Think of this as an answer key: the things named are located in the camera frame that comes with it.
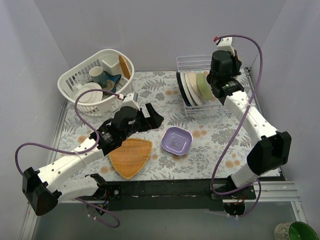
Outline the green square bowl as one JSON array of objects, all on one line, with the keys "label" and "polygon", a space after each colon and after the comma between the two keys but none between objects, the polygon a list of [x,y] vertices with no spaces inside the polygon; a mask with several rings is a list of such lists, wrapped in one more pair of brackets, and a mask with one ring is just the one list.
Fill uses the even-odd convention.
[{"label": "green square bowl", "polygon": [[196,74],[196,84],[203,98],[206,101],[210,101],[213,95],[212,88],[211,88],[211,85],[207,82],[207,78],[204,73]]}]

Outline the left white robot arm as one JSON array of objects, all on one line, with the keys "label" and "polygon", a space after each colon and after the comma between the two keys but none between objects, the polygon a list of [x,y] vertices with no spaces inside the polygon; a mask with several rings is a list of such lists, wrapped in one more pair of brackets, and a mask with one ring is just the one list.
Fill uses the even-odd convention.
[{"label": "left white robot arm", "polygon": [[59,202],[77,197],[103,199],[107,193],[106,184],[98,174],[81,181],[67,180],[88,164],[119,148],[132,134],[158,129],[164,117],[151,103],[145,106],[149,117],[145,117],[141,109],[123,106],[73,151],[37,170],[27,168],[22,173],[22,192],[35,214],[43,216]]}]

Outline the watermelon pattern plate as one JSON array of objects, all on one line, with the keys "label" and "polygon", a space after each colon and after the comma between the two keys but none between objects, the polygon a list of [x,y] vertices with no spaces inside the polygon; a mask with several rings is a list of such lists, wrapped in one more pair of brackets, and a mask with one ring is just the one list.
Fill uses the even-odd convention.
[{"label": "watermelon pattern plate", "polygon": [[184,72],[180,72],[180,78],[181,78],[181,83],[182,83],[182,87],[183,87],[183,90],[185,92],[185,95],[187,97],[187,100],[189,102],[189,105],[191,107],[195,107],[196,106],[196,103],[195,101],[193,100],[190,92],[189,92],[189,89],[188,89],[188,86],[187,86],[187,83],[186,83],[186,79],[185,79],[185,73]]}]

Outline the purple square bowl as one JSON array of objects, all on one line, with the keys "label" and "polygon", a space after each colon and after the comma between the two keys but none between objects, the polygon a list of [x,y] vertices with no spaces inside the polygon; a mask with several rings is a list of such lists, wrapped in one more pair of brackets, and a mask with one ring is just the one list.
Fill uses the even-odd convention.
[{"label": "purple square bowl", "polygon": [[176,156],[187,154],[193,142],[192,134],[180,127],[169,127],[161,139],[161,147]]}]

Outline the blue striped plate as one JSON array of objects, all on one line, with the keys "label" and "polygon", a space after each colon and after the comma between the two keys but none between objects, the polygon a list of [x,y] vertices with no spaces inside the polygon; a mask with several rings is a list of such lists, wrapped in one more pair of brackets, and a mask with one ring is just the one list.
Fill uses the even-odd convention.
[{"label": "blue striped plate", "polygon": [[190,79],[189,79],[189,75],[187,72],[184,74],[184,77],[185,77],[185,81],[186,81],[189,93],[190,93],[191,97],[193,98],[193,101],[196,103],[197,106],[202,106],[203,102],[199,98],[199,96],[195,93],[195,91],[193,90]]}]

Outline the beige square bowl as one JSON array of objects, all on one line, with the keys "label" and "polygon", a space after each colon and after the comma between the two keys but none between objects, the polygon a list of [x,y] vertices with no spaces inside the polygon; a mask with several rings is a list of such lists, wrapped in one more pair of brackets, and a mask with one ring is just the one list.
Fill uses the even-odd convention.
[{"label": "beige square bowl", "polygon": [[194,92],[198,95],[199,98],[205,100],[197,86],[197,73],[196,72],[188,72],[189,81],[191,83],[191,86],[194,90]]}]

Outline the red rimmed beige plate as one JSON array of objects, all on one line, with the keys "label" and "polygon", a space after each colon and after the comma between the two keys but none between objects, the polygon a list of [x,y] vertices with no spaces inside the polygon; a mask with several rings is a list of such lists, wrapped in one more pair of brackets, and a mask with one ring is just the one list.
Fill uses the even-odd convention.
[{"label": "red rimmed beige plate", "polygon": [[181,93],[181,96],[183,98],[183,101],[184,101],[184,104],[187,106],[187,107],[190,107],[190,102],[186,96],[186,93],[184,91],[184,88],[183,88],[183,85],[182,85],[182,81],[181,81],[181,74],[177,71],[176,72],[176,79],[177,79],[177,83],[178,83],[178,87],[179,87],[179,91]]}]

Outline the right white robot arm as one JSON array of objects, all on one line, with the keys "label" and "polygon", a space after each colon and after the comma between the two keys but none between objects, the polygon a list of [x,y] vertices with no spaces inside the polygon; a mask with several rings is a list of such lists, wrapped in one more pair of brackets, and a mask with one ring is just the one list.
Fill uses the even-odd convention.
[{"label": "right white robot arm", "polygon": [[239,120],[251,139],[253,149],[246,164],[231,174],[224,186],[213,189],[215,195],[237,199],[261,175],[288,162],[291,135],[278,131],[251,105],[244,87],[235,79],[240,74],[241,61],[236,53],[216,50],[212,54],[207,81],[213,95]]}]

